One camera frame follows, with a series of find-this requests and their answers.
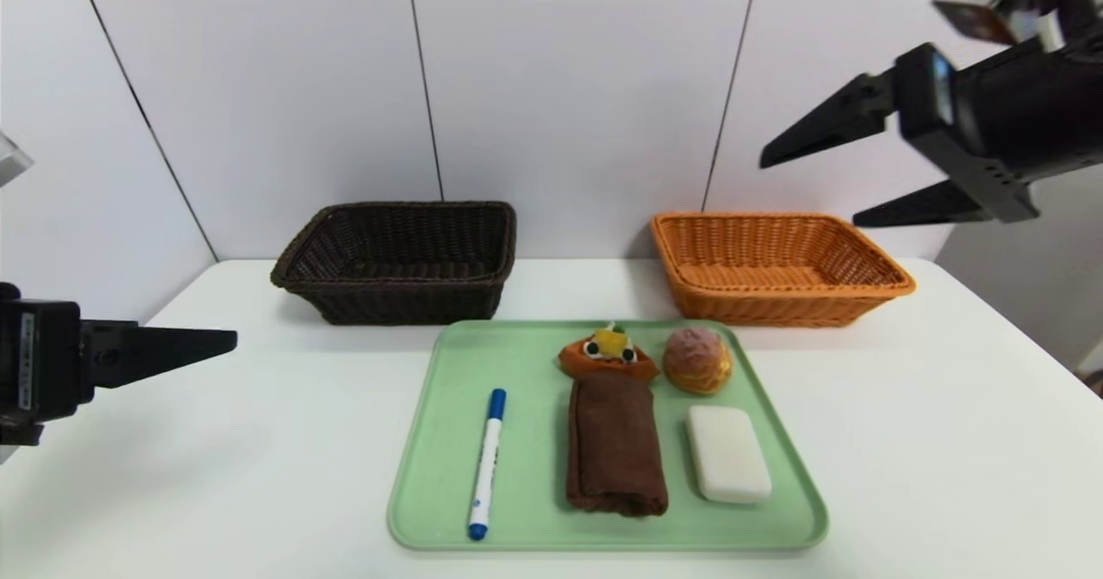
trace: brown towel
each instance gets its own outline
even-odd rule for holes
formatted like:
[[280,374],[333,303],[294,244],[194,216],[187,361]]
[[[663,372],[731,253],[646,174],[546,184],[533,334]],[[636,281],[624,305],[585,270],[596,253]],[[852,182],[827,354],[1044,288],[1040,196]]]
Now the brown towel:
[[666,512],[666,481],[647,386],[595,372],[570,393],[567,501],[624,516]]

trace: robotic arm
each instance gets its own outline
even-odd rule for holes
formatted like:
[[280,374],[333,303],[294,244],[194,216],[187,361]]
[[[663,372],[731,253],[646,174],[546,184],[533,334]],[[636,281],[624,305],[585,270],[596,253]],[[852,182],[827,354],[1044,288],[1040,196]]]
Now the robotic arm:
[[[0,187],[31,163],[0,132]],[[0,281],[0,447],[38,446],[44,422],[75,414],[97,387],[121,387],[236,346],[236,332],[82,320],[72,301],[22,299]]]
[[956,69],[919,45],[879,76],[859,75],[769,142],[760,168],[885,131],[949,180],[854,216],[858,226],[1021,222],[1029,185],[1103,162],[1103,0],[934,0],[957,32],[1011,45]]

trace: white soap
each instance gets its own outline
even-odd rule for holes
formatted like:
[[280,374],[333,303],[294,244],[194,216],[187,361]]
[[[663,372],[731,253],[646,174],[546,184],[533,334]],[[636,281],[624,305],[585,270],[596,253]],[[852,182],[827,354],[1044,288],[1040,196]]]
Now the white soap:
[[689,407],[686,420],[697,483],[705,497],[753,504],[770,496],[770,470],[748,415],[732,407]]

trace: white marker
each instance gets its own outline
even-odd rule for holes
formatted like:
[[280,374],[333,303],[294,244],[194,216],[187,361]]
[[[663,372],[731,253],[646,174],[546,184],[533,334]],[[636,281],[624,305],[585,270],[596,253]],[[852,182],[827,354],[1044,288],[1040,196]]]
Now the white marker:
[[490,394],[490,412],[486,414],[486,433],[479,459],[479,479],[475,480],[475,498],[471,502],[468,536],[482,540],[490,528],[490,497],[494,489],[494,468],[497,465],[497,438],[502,435],[502,416],[505,415],[505,390]]

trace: pastry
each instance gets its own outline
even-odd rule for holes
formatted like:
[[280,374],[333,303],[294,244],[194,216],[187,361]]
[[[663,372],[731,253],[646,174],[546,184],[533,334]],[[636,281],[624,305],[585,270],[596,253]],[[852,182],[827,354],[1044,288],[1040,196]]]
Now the pastry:
[[587,339],[567,344],[559,352],[559,365],[575,379],[599,371],[621,373],[643,383],[651,383],[658,376],[654,360],[632,344],[630,336],[614,323]]
[[575,380],[567,501],[587,511],[661,515],[670,504],[651,389],[618,372]]
[[666,340],[666,378],[686,392],[716,394],[731,378],[731,352],[724,339],[709,329],[677,329]]

